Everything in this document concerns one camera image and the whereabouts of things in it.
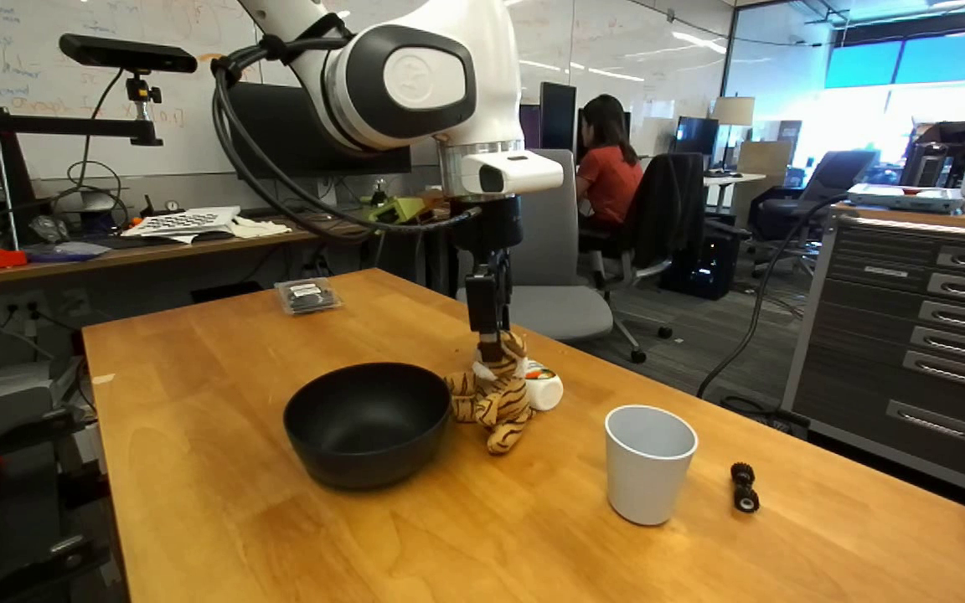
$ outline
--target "gray cabinet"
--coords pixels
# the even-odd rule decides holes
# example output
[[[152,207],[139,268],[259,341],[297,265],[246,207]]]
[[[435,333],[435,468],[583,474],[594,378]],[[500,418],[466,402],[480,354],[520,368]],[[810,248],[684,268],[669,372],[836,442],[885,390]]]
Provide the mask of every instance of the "gray cabinet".
[[[785,408],[965,486],[965,228],[836,218]]]

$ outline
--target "paper cup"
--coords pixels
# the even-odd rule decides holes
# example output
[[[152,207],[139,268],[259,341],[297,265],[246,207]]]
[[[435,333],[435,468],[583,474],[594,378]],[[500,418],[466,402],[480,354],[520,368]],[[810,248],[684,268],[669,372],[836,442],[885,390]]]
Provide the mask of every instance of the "paper cup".
[[[698,434],[655,407],[617,407],[605,417],[605,492],[617,516],[661,527],[687,483]]]

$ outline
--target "workbench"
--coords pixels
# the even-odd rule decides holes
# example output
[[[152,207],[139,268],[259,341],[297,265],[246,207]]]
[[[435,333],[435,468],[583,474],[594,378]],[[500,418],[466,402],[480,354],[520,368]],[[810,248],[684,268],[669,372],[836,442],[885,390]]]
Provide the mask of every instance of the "workbench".
[[[359,362],[457,378],[476,360],[452,298],[386,273],[330,288],[321,315],[253,292],[84,327],[135,603],[965,599],[965,506],[533,333],[567,396],[510,455],[450,425],[407,483],[324,491],[282,425],[301,386]],[[620,402],[701,436],[661,530],[605,506]],[[732,463],[757,468],[753,516],[732,508]]]

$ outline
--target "computer monitor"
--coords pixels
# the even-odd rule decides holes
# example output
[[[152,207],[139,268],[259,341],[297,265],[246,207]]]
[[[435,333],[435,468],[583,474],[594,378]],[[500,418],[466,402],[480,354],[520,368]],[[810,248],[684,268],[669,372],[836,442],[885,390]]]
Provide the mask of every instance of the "computer monitor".
[[[709,118],[676,118],[674,150],[692,150],[713,158],[717,121]]]
[[[413,171],[407,147],[352,154],[337,147],[314,118],[301,87],[237,84],[232,103],[259,147],[291,178],[401,174]],[[235,150],[259,178],[276,178],[237,138]]]
[[[539,99],[543,147],[576,150],[576,87],[543,82]]]
[[[539,115],[543,115],[539,103],[520,103],[522,147],[543,147]]]

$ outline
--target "small black object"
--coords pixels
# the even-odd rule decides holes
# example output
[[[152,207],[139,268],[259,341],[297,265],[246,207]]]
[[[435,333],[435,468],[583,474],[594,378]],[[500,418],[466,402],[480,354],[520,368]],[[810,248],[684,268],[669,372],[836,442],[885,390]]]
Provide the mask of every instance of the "small black object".
[[[753,492],[753,468],[747,463],[732,463],[731,483],[732,483],[731,504],[738,506],[738,514],[757,514],[759,498]]]
[[[407,479],[435,455],[450,398],[450,386],[426,368],[347,364],[296,392],[283,428],[314,483],[374,491]]]
[[[90,63],[90,67],[120,67],[120,72],[139,72],[139,74],[146,72],[191,74],[197,67],[191,54],[185,54],[182,48],[165,48],[165,43],[63,35],[58,48],[76,63]]]

